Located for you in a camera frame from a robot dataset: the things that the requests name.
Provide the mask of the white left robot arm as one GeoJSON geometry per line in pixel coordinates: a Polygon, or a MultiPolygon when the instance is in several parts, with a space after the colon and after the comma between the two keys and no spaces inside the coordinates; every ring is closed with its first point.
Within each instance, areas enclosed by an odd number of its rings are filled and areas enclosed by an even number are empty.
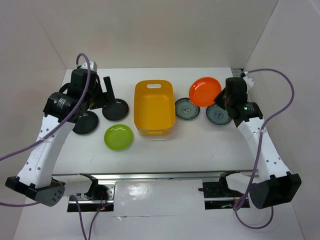
{"type": "Polygon", "coordinates": [[[70,132],[84,122],[91,110],[102,109],[108,103],[97,64],[90,61],[77,66],[70,82],[48,97],[37,141],[30,147],[32,151],[23,168],[16,176],[8,177],[5,186],[48,207],[65,196],[83,195],[88,200],[106,198],[108,189],[94,176],[79,173],[54,178],[53,171],[70,132]]]}

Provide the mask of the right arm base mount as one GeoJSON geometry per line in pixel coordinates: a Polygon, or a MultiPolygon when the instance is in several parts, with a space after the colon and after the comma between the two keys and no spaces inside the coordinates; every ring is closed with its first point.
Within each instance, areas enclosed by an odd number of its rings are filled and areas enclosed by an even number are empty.
{"type": "Polygon", "coordinates": [[[237,173],[239,171],[223,172],[218,180],[202,183],[202,187],[198,188],[198,191],[203,193],[205,210],[224,210],[234,207],[236,201],[243,194],[229,189],[226,177],[237,173]]]}

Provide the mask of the orange plate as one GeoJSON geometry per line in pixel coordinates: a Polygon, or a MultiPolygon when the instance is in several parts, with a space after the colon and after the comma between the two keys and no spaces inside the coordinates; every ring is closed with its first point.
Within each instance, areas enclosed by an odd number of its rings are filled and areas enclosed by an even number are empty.
{"type": "Polygon", "coordinates": [[[215,104],[215,98],[222,91],[221,84],[213,77],[202,77],[190,87],[188,96],[197,107],[208,107],[215,104]]]}

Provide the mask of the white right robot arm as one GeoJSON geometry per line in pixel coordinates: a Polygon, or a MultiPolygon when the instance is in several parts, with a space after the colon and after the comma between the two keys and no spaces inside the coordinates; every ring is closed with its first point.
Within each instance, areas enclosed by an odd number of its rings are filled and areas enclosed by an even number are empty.
{"type": "Polygon", "coordinates": [[[219,182],[218,190],[223,196],[230,196],[234,191],[243,194],[234,204],[235,212],[247,198],[257,209],[289,203],[302,184],[301,177],[291,173],[285,165],[269,136],[266,125],[272,118],[264,119],[258,104],[248,101],[248,90],[253,84],[253,79],[245,74],[229,77],[214,100],[227,111],[247,141],[255,158],[252,174],[258,173],[259,176],[259,181],[254,182],[254,175],[248,177],[233,172],[226,174],[225,179],[219,182]]]}

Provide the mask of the green plate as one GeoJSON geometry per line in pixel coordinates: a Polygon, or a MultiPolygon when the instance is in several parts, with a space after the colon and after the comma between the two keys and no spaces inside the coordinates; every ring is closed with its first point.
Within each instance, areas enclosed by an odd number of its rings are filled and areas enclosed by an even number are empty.
{"type": "Polygon", "coordinates": [[[103,140],[109,149],[113,151],[122,151],[132,145],[134,134],[127,125],[115,124],[106,130],[103,140]]]}

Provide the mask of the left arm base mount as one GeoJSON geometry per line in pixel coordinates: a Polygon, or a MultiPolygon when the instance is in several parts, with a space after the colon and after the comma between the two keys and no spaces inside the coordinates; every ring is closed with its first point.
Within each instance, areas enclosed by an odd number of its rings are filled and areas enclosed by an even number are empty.
{"type": "Polygon", "coordinates": [[[113,212],[115,184],[99,183],[96,177],[86,173],[81,173],[80,175],[91,181],[90,186],[85,192],[76,193],[74,196],[69,197],[67,212],[77,212],[77,203],[81,212],[113,212]]]}

